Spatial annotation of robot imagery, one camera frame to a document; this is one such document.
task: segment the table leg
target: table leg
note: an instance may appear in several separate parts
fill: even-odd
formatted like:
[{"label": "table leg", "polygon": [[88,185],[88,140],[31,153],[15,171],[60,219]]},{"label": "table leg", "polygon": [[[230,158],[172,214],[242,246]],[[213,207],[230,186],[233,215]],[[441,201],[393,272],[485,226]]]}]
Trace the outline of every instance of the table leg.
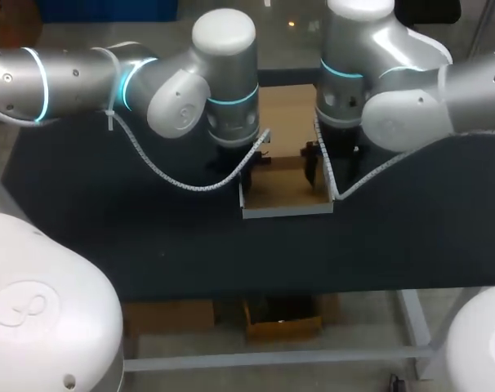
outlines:
[{"label": "table leg", "polygon": [[471,59],[478,53],[480,43],[484,37],[485,30],[491,24],[495,12],[495,0],[486,0],[479,22],[476,25],[475,35],[470,43],[467,59]]},{"label": "table leg", "polygon": [[417,376],[419,380],[434,380],[439,378],[445,369],[445,341],[449,328],[460,309],[482,290],[481,287],[463,288],[458,298],[454,301],[451,309],[444,317],[438,331],[430,341],[429,346],[435,351],[432,357],[418,359],[416,362]]}]

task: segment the black tablecloth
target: black tablecloth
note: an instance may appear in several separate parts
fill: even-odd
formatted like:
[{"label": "black tablecloth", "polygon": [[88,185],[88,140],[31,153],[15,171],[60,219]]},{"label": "black tablecloth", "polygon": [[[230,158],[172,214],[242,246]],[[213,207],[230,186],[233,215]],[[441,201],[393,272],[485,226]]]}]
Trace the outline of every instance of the black tablecloth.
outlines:
[{"label": "black tablecloth", "polygon": [[[215,147],[164,140],[127,115],[147,154],[193,184]],[[235,186],[160,180],[103,114],[20,133],[4,184],[29,218],[99,266],[123,301],[495,284],[495,136],[440,141],[326,216],[242,220]],[[368,171],[383,160],[371,153]]]}]

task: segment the blue led ring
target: blue led ring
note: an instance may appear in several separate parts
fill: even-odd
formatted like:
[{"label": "blue led ring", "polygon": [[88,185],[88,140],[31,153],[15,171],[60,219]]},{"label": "blue led ring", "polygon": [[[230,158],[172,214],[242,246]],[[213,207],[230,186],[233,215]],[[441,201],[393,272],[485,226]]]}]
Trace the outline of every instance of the blue led ring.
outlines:
[{"label": "blue led ring", "polygon": [[48,88],[48,78],[46,75],[46,70],[44,69],[44,65],[42,64],[42,61],[41,61],[40,57],[38,56],[38,53],[34,49],[31,49],[29,47],[22,47],[21,49],[24,49],[30,55],[32,55],[32,57],[35,59],[35,62],[37,63],[38,70],[41,73],[42,89],[44,90],[44,101],[42,102],[41,114],[37,118],[35,118],[35,122],[38,123],[46,115],[46,112],[48,110],[48,104],[50,102],[50,90]]},{"label": "blue led ring", "polygon": [[255,90],[250,92],[248,95],[246,95],[241,100],[213,100],[212,98],[207,98],[207,100],[209,100],[210,102],[212,102],[213,104],[216,104],[216,105],[238,105],[238,104],[242,104],[243,102],[249,100],[252,96],[254,96],[256,94],[257,91],[258,91],[258,84],[256,85]]},{"label": "blue led ring", "polygon": [[363,78],[363,75],[361,75],[360,73],[344,73],[344,72],[336,71],[335,69],[331,68],[329,65],[324,63],[322,59],[320,59],[320,63],[322,63],[322,66],[331,74],[340,76],[341,78],[349,78],[349,79]]},{"label": "blue led ring", "polygon": [[154,57],[149,57],[145,60],[142,60],[139,63],[136,63],[135,66],[133,67],[132,71],[126,76],[126,79],[124,80],[124,86],[123,86],[123,102],[126,105],[128,110],[132,110],[130,106],[127,104],[127,99],[126,99],[126,93],[127,93],[127,86],[130,84],[130,80],[132,80],[133,75],[136,74],[136,72],[144,67],[146,64],[155,61],[158,59],[155,59]]}]

